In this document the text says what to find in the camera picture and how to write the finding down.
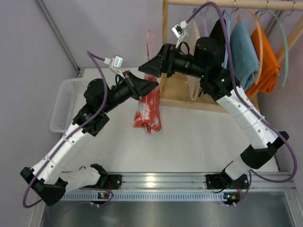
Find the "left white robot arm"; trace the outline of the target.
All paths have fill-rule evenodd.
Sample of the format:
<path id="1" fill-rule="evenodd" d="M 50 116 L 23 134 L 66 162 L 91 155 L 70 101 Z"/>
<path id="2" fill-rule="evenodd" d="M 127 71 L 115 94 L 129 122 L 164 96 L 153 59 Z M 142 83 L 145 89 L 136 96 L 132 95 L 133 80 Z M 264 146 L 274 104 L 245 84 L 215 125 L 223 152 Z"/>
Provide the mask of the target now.
<path id="1" fill-rule="evenodd" d="M 121 175 L 110 175 L 98 164 L 75 172 L 64 172 L 78 151 L 95 138 L 109 122 L 108 113 L 133 98 L 140 100 L 158 86 L 125 71 L 119 82 L 108 86 L 105 77 L 92 80 L 84 97 L 85 105 L 76 114 L 66 133 L 43 159 L 33 167 L 24 167 L 20 175 L 46 205 L 56 204 L 65 194 L 88 187 L 90 189 L 118 189 Z"/>

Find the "pink wire hanger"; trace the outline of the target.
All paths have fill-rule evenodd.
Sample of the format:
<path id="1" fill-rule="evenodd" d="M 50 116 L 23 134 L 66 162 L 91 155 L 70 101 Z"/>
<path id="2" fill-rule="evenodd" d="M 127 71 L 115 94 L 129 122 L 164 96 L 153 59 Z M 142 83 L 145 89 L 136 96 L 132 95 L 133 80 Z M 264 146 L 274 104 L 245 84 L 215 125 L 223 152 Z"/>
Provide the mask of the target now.
<path id="1" fill-rule="evenodd" d="M 156 30 L 152 34 L 151 41 L 149 42 L 150 30 L 147 30 L 146 48 L 147 48 L 147 60 L 153 57 Z M 142 126 L 146 129 L 146 132 L 151 134 L 152 130 L 156 131 L 159 126 L 159 114 L 157 108 L 159 107 L 159 88 L 156 87 L 151 91 L 142 101 Z"/>

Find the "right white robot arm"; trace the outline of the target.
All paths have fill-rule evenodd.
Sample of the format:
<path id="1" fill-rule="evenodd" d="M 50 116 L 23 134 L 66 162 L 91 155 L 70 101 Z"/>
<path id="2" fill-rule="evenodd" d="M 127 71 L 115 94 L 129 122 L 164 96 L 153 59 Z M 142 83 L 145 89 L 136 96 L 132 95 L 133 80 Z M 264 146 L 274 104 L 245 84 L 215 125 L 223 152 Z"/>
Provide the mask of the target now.
<path id="1" fill-rule="evenodd" d="M 250 102 L 239 81 L 229 69 L 221 66 L 224 47 L 211 37 L 196 41 L 194 54 L 184 54 L 175 44 L 163 44 L 153 58 L 139 66 L 140 72 L 169 78 L 182 73 L 200 80 L 204 94 L 222 106 L 244 131 L 250 145 L 218 175 L 207 176 L 208 189 L 230 189 L 247 180 L 251 169 L 267 163 L 289 136 L 285 131 L 275 132 Z"/>

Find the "red white patterned trousers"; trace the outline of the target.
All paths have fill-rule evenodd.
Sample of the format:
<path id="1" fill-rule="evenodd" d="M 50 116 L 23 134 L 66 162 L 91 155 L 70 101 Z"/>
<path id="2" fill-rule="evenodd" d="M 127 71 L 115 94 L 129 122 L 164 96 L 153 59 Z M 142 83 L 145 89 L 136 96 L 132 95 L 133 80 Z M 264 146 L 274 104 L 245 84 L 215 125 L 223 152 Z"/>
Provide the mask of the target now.
<path id="1" fill-rule="evenodd" d="M 160 87 L 154 88 L 138 103 L 134 116 L 134 127 L 143 128 L 149 135 L 162 129 L 160 116 Z"/>

